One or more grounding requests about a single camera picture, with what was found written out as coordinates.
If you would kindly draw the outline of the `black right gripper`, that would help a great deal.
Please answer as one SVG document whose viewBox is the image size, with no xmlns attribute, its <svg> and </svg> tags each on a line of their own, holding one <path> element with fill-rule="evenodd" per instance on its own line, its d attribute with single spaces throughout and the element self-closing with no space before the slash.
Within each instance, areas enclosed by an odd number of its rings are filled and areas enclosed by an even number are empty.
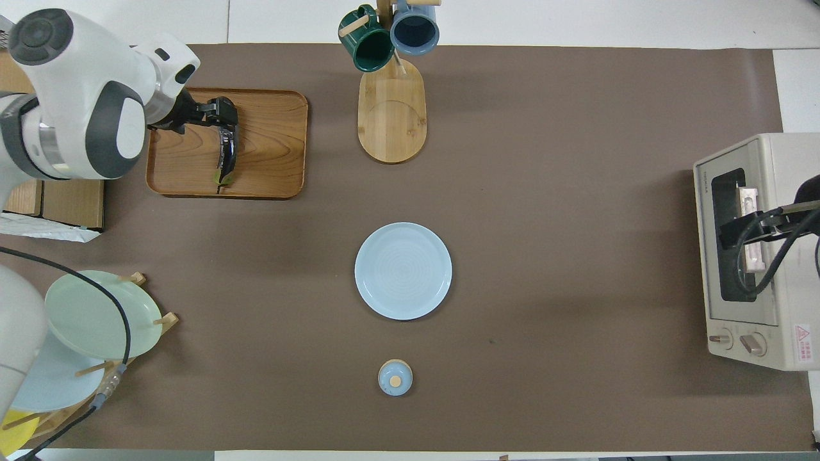
<svg viewBox="0 0 820 461">
<path fill-rule="evenodd" d="M 759 241 L 771 242 L 789 236 L 818 235 L 818 200 L 794 202 L 767 212 L 755 211 L 726 222 L 719 228 L 722 251 Z"/>
</svg>

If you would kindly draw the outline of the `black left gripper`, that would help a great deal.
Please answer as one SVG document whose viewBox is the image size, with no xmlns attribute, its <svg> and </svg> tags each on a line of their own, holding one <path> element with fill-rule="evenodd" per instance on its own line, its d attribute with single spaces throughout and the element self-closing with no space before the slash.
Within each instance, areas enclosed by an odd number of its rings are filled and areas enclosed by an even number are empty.
<svg viewBox="0 0 820 461">
<path fill-rule="evenodd" d="M 231 139 L 240 139 L 238 110 L 231 99 L 220 96 L 197 102 L 186 88 L 176 97 L 169 113 L 149 124 L 149 129 L 184 134 L 188 125 L 216 126 L 220 145 L 227 145 L 227 134 Z"/>
</svg>

